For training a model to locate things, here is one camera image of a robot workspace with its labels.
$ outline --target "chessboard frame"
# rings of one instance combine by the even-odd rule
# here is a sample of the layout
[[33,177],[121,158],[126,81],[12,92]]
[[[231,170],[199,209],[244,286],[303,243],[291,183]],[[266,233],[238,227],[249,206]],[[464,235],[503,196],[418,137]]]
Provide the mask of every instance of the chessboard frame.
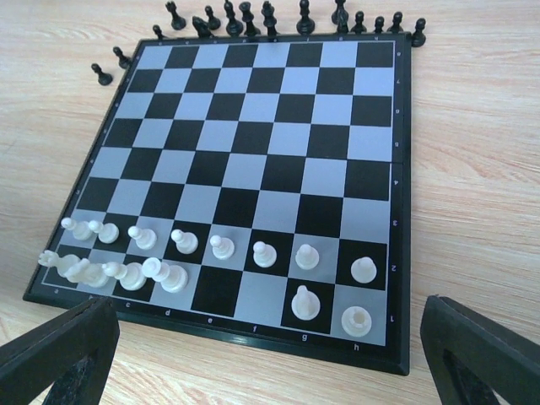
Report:
[[[339,40],[343,41],[388,41],[392,40],[396,43],[400,43],[402,49],[403,58],[403,73],[402,77],[405,83],[402,83],[403,106],[404,112],[403,119],[403,131],[402,131],[402,152],[399,171],[402,177],[402,195],[399,198],[402,201],[401,207],[396,207],[396,204],[391,205],[391,216],[394,219],[398,219],[401,226],[398,230],[391,227],[390,240],[392,243],[389,245],[389,257],[392,257],[394,262],[401,263],[402,268],[397,268],[399,265],[393,265],[388,263],[388,279],[387,279],[387,309],[393,308],[392,313],[397,314],[397,319],[389,319],[386,326],[386,346],[378,347],[368,343],[355,343],[355,350],[357,347],[365,346],[369,347],[368,353],[358,353],[358,355],[351,355],[349,351],[337,350],[331,348],[321,349],[316,344],[303,345],[294,344],[289,340],[280,338],[272,338],[266,335],[257,336],[251,329],[241,330],[241,327],[235,329],[236,332],[231,332],[230,325],[238,324],[241,326],[241,321],[234,321],[225,319],[227,327],[219,325],[219,316],[215,316],[215,322],[212,325],[201,326],[201,319],[207,319],[208,316],[204,314],[191,313],[181,310],[167,310],[164,315],[162,307],[152,305],[150,303],[142,303],[133,300],[110,297],[113,306],[117,312],[118,319],[121,321],[128,321],[145,325],[149,327],[156,327],[160,329],[166,329],[174,332],[187,333],[203,338],[211,338],[213,340],[219,340],[227,343],[242,344],[253,348],[262,348],[266,350],[277,351],[285,354],[298,355],[301,357],[319,359],[322,361],[328,361],[338,363],[342,365],[351,365],[354,367],[366,368],[371,370],[377,370],[395,375],[408,375],[410,371],[410,294],[411,294],[411,92],[412,92],[412,34],[410,32],[400,33],[366,33],[362,35],[337,35],[337,34],[319,34],[319,35],[279,35],[278,37],[271,38],[266,36],[256,37],[214,37],[208,39],[200,38],[165,38],[163,40],[156,39],[142,39],[138,42],[133,56],[137,57],[142,55],[143,48],[147,45],[205,45],[208,43],[265,43],[265,42],[301,42],[301,41],[335,41],[336,37],[340,37]],[[89,175],[91,166],[89,161],[92,159],[93,154],[97,153],[100,148],[100,142],[102,137],[106,135],[106,130],[110,126],[111,121],[115,117],[115,109],[118,107],[118,100],[127,92],[127,87],[130,84],[130,77],[135,72],[135,67],[132,65],[124,72],[120,83],[112,97],[112,101],[104,114],[102,123],[99,130],[92,142],[89,152],[87,153],[81,169],[77,175],[73,188],[67,196],[67,200],[64,203],[61,214],[55,223],[53,231],[46,242],[46,246],[56,246],[60,240],[60,233],[55,231],[60,227],[60,222],[64,218],[64,213],[74,208],[74,204],[77,201],[78,185],[80,182]],[[41,283],[41,279],[45,276],[46,268],[36,266],[34,273],[28,283],[28,286],[24,292],[23,300],[35,302],[43,305],[50,305],[60,307],[64,309],[71,309],[75,305],[81,302],[94,298],[92,294],[85,293],[79,290],[65,289],[62,298],[55,297],[54,288]]]

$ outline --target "wooden table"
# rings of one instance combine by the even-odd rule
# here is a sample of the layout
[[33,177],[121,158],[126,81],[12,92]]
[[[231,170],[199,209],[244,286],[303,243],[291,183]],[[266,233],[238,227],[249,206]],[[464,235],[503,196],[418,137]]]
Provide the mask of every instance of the wooden table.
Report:
[[[129,54],[153,24],[174,35],[164,2],[1,2],[0,344],[62,312],[22,295],[116,88],[99,86],[90,64],[119,79],[113,46]],[[221,2],[209,3],[223,18]],[[258,25],[261,3],[253,3]],[[177,4],[190,20],[204,17],[206,3]],[[273,5],[278,30],[295,33],[297,2]],[[335,30],[334,6],[312,0],[316,32]],[[352,21],[360,2],[346,7]],[[437,403],[419,339],[429,294],[540,343],[537,5],[389,0],[361,8],[370,28],[395,11],[407,30],[428,21],[426,45],[413,50],[410,376],[122,322],[103,403]]]

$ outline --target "black chess piece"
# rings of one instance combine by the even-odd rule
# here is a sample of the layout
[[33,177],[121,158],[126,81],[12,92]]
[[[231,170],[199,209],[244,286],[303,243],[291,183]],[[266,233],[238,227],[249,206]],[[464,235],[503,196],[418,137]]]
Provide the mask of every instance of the black chess piece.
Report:
[[170,26],[173,28],[173,30],[183,30],[186,28],[186,19],[182,18],[178,13],[176,12],[176,4],[175,2],[167,2],[165,3],[165,8],[167,8],[167,11],[172,16],[172,21],[170,21]]
[[242,2],[240,3],[240,6],[238,6],[238,9],[242,12],[242,21],[246,23],[246,35],[255,36],[261,34],[261,30],[253,24],[255,16],[251,12],[251,3]]
[[364,12],[358,11],[354,15],[354,27],[351,29],[352,32],[355,34],[362,34],[363,32],[367,31],[367,28],[364,26]]
[[403,14],[400,11],[394,13],[394,18],[391,20],[391,27],[386,31],[392,32],[393,34],[402,32],[403,31],[402,21],[403,21]]
[[420,48],[425,44],[425,19],[418,19],[414,27],[413,33],[413,43],[411,44],[414,48]]
[[223,6],[223,8],[225,10],[227,18],[229,19],[229,23],[227,23],[227,26],[225,27],[225,29],[227,30],[227,34],[229,34],[230,36],[240,35],[244,30],[244,25],[235,18],[236,13],[233,7],[233,3],[231,3],[229,0],[225,0],[225,5]]
[[344,10],[339,10],[337,13],[337,30],[336,34],[347,34],[348,33],[348,24],[347,24],[348,14]]
[[129,65],[131,65],[132,60],[125,56],[122,49],[120,49],[118,46],[112,48],[112,51],[118,57],[118,66],[120,66],[122,69],[127,69]]
[[375,19],[375,32],[376,34],[382,34],[382,28],[385,26],[385,18],[379,16]]
[[213,38],[212,31],[208,27],[206,21],[194,15],[192,17],[193,28],[197,31],[199,38]]
[[338,22],[339,22],[339,13],[341,11],[344,11],[345,12],[345,15],[346,15],[346,20],[348,20],[348,13],[347,13],[347,10],[345,9],[345,0],[335,0],[336,2],[336,11],[334,11],[332,13],[332,22],[335,24],[335,25],[338,25]]
[[274,10],[275,8],[268,0],[262,4],[261,14],[264,16],[263,25],[267,27],[267,35],[270,37],[278,35],[278,32],[276,31],[276,24],[278,21],[273,16]]
[[101,70],[100,65],[92,63],[92,70],[98,75],[98,83],[102,86],[111,84],[112,76],[109,73],[105,73]]
[[300,0],[300,15],[302,18],[296,23],[296,30],[300,35],[309,35],[315,30],[315,21],[310,19],[310,1]]
[[161,32],[161,28],[159,27],[159,25],[154,25],[152,27],[152,30],[154,31],[155,35],[158,37],[158,40],[162,41],[163,39],[166,38],[166,36],[163,35],[163,32]]
[[213,15],[213,10],[210,6],[204,8],[204,13],[208,17],[208,28],[212,31],[217,30],[221,26],[221,20]]

